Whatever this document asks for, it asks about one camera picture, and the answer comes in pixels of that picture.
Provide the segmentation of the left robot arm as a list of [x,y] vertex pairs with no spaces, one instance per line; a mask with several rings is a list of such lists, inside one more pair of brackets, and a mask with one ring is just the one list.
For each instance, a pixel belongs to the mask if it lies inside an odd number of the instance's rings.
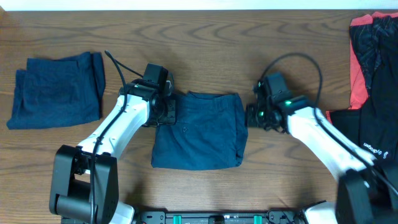
[[62,145],[53,163],[49,210],[62,223],[133,223],[135,209],[120,201],[118,160],[143,127],[176,122],[172,74],[150,63],[125,83],[110,114],[77,146]]

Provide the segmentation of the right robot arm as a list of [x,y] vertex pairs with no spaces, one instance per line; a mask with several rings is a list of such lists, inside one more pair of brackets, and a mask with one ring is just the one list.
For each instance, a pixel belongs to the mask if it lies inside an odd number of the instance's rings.
[[304,143],[338,183],[336,202],[301,209],[293,223],[397,223],[397,163],[382,161],[339,132],[306,96],[294,97],[281,73],[264,75],[246,107],[246,124]]

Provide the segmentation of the blue denim shorts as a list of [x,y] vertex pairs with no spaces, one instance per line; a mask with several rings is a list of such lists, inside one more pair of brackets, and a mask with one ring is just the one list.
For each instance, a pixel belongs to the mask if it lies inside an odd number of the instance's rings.
[[237,93],[173,94],[176,122],[158,126],[154,168],[217,170],[238,167],[248,139],[243,103]]

